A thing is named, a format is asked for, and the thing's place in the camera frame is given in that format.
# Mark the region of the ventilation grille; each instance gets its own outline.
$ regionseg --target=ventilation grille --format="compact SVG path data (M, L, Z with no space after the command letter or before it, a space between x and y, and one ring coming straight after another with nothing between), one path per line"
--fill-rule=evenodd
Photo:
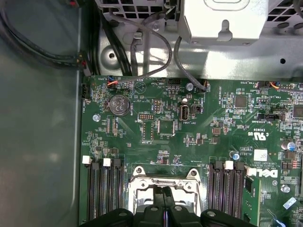
M95 0L99 7L105 13L108 8L115 8L120 17L140 20L149 15L160 12L163 9L164 2L167 0ZM303 19L295 12L293 0L268 0L268 18L265 24L266 28L283 28L293 27L296 29L303 28ZM174 16L168 22L174 23Z
M159 0L104 0L103 5L119 8L117 16L127 19L145 19L163 10L163 1Z

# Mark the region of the mounting screw hole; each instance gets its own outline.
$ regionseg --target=mounting screw hole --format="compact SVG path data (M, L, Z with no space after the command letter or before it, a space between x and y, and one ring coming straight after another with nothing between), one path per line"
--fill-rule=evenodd
M113 53L110 53L110 54L109 54L109 58L110 58L110 59L113 59L114 57L115 57L115 55L114 55Z

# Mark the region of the gray cable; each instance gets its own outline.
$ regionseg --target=gray cable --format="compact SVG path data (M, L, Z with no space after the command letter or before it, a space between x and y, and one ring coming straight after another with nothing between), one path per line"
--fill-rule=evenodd
M165 13L164 12L158 12L158 13L154 13L152 15L150 15L148 18L144 19L144 21L142 21L142 25L147 25L150 24L156 20L159 19L164 19L165 18ZM132 73L133 76L138 76L138 62L137 62L137 57L136 57L136 51L137 51L137 45L140 43L139 40L137 39L133 39L132 44L131 44L131 67L132 67Z
M303 94L303 91L300 91L300 90L292 90L292 89L287 89L287 88L279 88L278 91L294 92L294 93Z
M178 52L179 52L179 47L180 47L180 44L181 44L181 40L182 40L182 38L179 36L179 38L176 41L175 47L174 47L174 59L175 59L176 65L183 72L183 74L193 83L193 85L195 85L197 88L199 88L201 90L205 90L205 86L203 86L202 84L200 84L199 81L196 78L194 78L194 76L191 75L182 66L182 64L181 64L181 62L179 60Z
M303 19L303 13L301 12L301 7L300 7L301 3L302 3L302 0L293 0L294 10Z
M155 32L154 30L152 30L149 27L146 27L146 26L144 26L142 24L139 24L137 22L134 22L132 20L125 19L124 17L118 17L118 16L114 15L112 9L109 10L109 14L116 21L131 24L133 26L136 26L136 27L140 28L142 31L149 32L149 33L152 33L153 35L157 36L158 38L160 38L161 40L163 40L163 42L165 43L165 45L166 45L166 47L167 47L167 49L169 51L169 57L167 59L167 62L163 66L161 66L160 68L158 68L156 70L153 70L151 72L148 72L146 74L143 74L141 76L138 76L138 77L132 77L132 78L129 78L129 79L119 80L118 83L130 82L130 81L135 81L137 79L142 79L142 78L150 77L151 75L153 75L155 73L158 73L158 72L161 72L162 70L165 70L169 66L169 64L171 62L171 59L172 59L172 50L171 50L171 46L170 46L169 42L167 41L167 39L165 37L163 37L162 35L160 35L159 33Z

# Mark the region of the connector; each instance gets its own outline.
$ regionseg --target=connector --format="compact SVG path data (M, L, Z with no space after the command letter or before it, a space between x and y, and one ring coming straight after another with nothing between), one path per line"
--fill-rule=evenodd
M181 121L187 121L189 119L189 107L187 105L181 105L179 115Z
M82 164L90 165L91 162L92 162L92 159L90 158L89 155L83 155L82 156Z

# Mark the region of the metal sheet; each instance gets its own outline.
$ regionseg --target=metal sheet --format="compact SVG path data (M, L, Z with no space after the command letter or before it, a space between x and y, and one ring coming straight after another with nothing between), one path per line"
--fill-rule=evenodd
M15 27L55 53L76 52L79 12L9 3ZM0 40L0 226L78 223L77 72L25 63Z
M159 32L164 35L173 47L178 37L176 26L172 23L164 28L163 21ZM129 56L130 43L136 28L120 24L116 33L122 41ZM137 60L139 75L160 67L167 59L168 51L164 43L152 35L144 35L144 45L137 46ZM179 56L184 67L197 77L208 79L272 79L290 80L301 76L301 37L294 35L288 28L275 30L264 29L261 37L251 46L192 46L186 42L181 43ZM100 33L99 61L102 74L121 75L121 70L110 70L105 67L109 61L109 42L104 33ZM174 61L157 77L182 76Z

